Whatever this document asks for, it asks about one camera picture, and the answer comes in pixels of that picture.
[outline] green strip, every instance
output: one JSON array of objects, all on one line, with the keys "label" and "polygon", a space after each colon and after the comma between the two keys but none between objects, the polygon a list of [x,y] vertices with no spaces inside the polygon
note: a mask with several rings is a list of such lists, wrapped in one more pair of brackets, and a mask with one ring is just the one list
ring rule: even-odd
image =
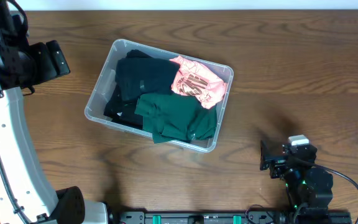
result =
[{"label": "green strip", "polygon": [[161,216],[153,215],[153,224],[161,224]]},{"label": "green strip", "polygon": [[241,216],[234,215],[233,216],[233,224],[241,224]]}]

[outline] plastic bin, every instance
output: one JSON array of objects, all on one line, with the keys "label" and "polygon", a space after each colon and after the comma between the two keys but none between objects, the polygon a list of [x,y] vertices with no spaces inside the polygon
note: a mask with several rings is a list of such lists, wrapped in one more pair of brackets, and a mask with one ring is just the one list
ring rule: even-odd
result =
[{"label": "plastic bin", "polygon": [[[173,52],[157,49],[155,47],[149,47],[146,45],[138,44],[124,39],[118,39],[114,41],[110,53],[107,57],[107,60],[104,63],[102,72],[100,73],[100,76],[98,78],[98,82],[96,83],[91,98],[89,99],[88,104],[86,105],[85,116],[89,120],[101,123],[111,129],[126,131],[129,133],[139,134],[141,136],[152,138],[151,133],[145,132],[140,129],[128,127],[122,124],[111,122],[112,120],[111,118],[103,115],[104,107],[106,106],[107,102],[110,100],[112,93],[116,87],[115,76],[116,76],[117,61],[119,59],[126,57],[126,54],[134,49],[140,50],[150,55],[153,58],[171,59],[179,55]],[[175,140],[175,141],[170,141],[169,143],[177,146],[181,146],[185,149],[191,149],[196,152],[211,152],[216,146],[219,130],[221,129],[223,114],[234,76],[233,69],[231,69],[231,67],[227,65],[220,65],[213,62],[207,62],[186,55],[182,55],[182,57],[206,65],[212,72],[214,72],[217,76],[222,78],[224,82],[227,83],[227,90],[224,99],[221,102],[219,102],[216,107],[218,124],[216,126],[216,131],[213,139],[204,140],[204,141],[194,140],[190,143]]]}]

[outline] dark green cloth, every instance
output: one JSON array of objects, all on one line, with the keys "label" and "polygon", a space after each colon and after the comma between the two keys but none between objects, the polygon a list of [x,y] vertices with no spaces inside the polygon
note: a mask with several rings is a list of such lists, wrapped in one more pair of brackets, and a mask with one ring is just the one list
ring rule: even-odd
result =
[{"label": "dark green cloth", "polygon": [[209,139],[216,130],[215,106],[205,109],[194,96],[143,94],[135,114],[143,116],[143,130],[153,134],[154,143]]}]

